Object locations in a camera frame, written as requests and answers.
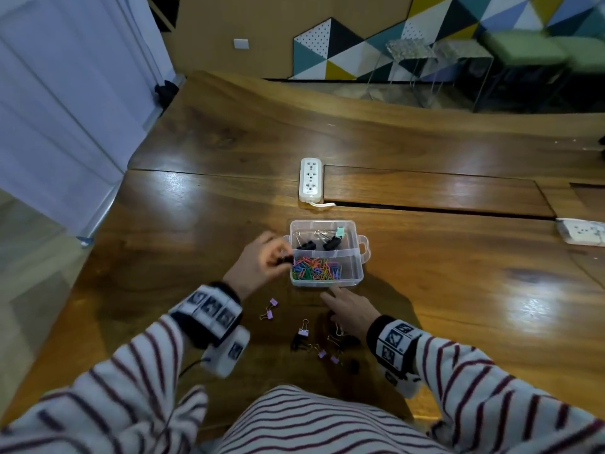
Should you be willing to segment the person's right hand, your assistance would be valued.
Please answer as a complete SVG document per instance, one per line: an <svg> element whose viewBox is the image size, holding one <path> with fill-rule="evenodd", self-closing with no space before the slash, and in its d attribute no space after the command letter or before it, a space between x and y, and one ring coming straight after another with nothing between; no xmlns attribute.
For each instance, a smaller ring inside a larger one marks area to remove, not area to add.
<svg viewBox="0 0 605 454"><path fill-rule="evenodd" d="M339 293L339 312L333 313L331 319L338 323L344 331L366 341L371 325L380 316L380 312L366 297L356 295L346 288L330 287L322 293Z"/></svg>

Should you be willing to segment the person's left hand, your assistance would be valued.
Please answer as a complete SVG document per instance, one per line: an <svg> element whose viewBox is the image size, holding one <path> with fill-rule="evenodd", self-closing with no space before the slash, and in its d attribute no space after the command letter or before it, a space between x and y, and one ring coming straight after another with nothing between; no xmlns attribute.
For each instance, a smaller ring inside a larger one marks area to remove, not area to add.
<svg viewBox="0 0 605 454"><path fill-rule="evenodd" d="M238 260L223 276L223 282L237 294L240 301L244 301L282 275L266 275L265 264L286 255L293 255L289 242L271 231L265 231L246 245Z"/></svg>

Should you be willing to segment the person's right forearm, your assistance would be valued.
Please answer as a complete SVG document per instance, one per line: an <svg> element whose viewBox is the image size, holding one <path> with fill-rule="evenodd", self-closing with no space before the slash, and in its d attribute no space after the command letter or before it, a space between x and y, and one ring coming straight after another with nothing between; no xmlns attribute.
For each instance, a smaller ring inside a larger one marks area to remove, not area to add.
<svg viewBox="0 0 605 454"><path fill-rule="evenodd" d="M605 454L605 421L501 369L480 349L422 334L414 370L441 412L425 436L458 454Z"/></svg>

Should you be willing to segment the person's left forearm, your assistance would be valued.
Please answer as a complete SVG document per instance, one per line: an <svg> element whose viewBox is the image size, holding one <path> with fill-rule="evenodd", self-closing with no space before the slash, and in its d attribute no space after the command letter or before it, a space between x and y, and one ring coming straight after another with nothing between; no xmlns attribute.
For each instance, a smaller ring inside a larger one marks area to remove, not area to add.
<svg viewBox="0 0 605 454"><path fill-rule="evenodd" d="M208 396L176 401L185 340L165 314L0 430L0 454L190 454Z"/></svg>

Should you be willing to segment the pile of coloured paper clips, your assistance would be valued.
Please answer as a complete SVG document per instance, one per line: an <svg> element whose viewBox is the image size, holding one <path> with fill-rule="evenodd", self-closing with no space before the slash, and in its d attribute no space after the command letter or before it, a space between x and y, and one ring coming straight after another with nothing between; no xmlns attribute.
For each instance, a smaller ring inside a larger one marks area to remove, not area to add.
<svg viewBox="0 0 605 454"><path fill-rule="evenodd" d="M335 259L295 257L291 276L302 281L335 281L342 279L342 266Z"/></svg>

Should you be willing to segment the clear plastic storage box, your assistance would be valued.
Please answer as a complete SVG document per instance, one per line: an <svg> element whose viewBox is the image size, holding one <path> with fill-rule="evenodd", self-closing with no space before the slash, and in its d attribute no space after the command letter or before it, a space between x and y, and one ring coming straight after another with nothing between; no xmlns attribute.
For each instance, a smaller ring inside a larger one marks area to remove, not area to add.
<svg viewBox="0 0 605 454"><path fill-rule="evenodd" d="M337 227L345 228L344 237L336 251L324 251L322 242L314 233L317 230L324 232L336 231ZM293 234L300 232L308 236L316 243L315 251L296 250L296 241ZM352 288L364 279L364 265L372 256L369 240L366 236L359 234L356 224L352 220L293 220L290 223L289 235L285 237L291 244L293 256L310 258L335 259L343 269L342 279L335 281L302 281L294 280L290 274L290 280L294 287L305 289L327 289L330 286Z"/></svg>

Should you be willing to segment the white power strip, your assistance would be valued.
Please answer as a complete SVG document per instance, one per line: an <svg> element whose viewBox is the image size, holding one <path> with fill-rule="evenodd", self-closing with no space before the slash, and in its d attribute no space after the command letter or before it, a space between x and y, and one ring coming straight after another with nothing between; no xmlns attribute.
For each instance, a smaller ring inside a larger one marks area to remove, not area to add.
<svg viewBox="0 0 605 454"><path fill-rule="evenodd" d="M322 161L317 158L301 159L299 170L298 199L302 203L320 207L323 200Z"/></svg>
<svg viewBox="0 0 605 454"><path fill-rule="evenodd" d="M605 223L572 218L556 219L564 242L572 245L605 247Z"/></svg>

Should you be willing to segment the person's striped shirt torso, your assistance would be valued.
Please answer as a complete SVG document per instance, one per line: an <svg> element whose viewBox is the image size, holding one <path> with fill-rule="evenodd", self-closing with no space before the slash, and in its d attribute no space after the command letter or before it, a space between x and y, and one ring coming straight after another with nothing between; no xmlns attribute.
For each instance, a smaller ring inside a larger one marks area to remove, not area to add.
<svg viewBox="0 0 605 454"><path fill-rule="evenodd" d="M400 418L284 385L255 400L191 454L452 454Z"/></svg>

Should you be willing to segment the black door stopper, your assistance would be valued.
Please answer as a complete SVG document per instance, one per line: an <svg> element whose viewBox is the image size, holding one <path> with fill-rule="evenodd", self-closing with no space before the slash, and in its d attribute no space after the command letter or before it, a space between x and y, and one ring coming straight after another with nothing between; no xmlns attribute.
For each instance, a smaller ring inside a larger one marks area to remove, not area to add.
<svg viewBox="0 0 605 454"><path fill-rule="evenodd" d="M157 102L163 111L169 108L179 90L179 86L169 80L164 80L162 85L155 85L154 91L157 96Z"/></svg>

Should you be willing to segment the white sliding door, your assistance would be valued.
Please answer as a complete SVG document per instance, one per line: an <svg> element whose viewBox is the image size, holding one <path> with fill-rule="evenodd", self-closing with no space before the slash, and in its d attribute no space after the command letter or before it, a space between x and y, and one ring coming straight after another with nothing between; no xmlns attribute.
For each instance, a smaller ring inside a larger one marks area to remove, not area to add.
<svg viewBox="0 0 605 454"><path fill-rule="evenodd" d="M178 90L152 0L0 0L0 189L89 245Z"/></svg>

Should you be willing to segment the green cushioned stool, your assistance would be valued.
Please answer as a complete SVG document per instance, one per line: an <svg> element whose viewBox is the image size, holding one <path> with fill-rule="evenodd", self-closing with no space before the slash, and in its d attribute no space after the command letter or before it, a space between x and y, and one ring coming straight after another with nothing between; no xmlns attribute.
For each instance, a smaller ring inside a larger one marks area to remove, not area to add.
<svg viewBox="0 0 605 454"><path fill-rule="evenodd" d="M605 40L579 36L553 39L568 55L553 97L579 113L605 111Z"/></svg>
<svg viewBox="0 0 605 454"><path fill-rule="evenodd" d="M539 31L485 31L479 43L491 53L493 63L473 107L475 113L493 103L536 112L569 61L564 48Z"/></svg>

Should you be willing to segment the geometric coloured wall panel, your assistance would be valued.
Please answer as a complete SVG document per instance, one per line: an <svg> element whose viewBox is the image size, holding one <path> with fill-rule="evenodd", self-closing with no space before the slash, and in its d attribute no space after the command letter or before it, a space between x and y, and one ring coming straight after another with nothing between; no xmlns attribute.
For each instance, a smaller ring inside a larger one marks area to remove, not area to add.
<svg viewBox="0 0 605 454"><path fill-rule="evenodd" d="M406 20L366 38L331 17L293 39L291 80L396 82L421 72L428 81L454 77L453 66L433 60L394 65L387 42L469 40L484 32L542 31L551 36L605 36L605 0L412 0Z"/></svg>

